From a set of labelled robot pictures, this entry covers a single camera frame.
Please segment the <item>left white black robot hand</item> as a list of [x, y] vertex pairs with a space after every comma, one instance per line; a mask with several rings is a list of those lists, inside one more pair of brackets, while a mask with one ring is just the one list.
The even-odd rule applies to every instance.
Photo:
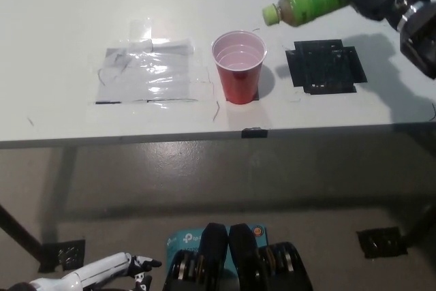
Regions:
[[149, 257], [119, 252], [76, 269], [60, 279], [39, 278], [29, 284], [35, 290], [91, 290], [117, 277], [130, 276], [136, 281], [143, 281], [147, 272], [161, 265], [160, 261]]

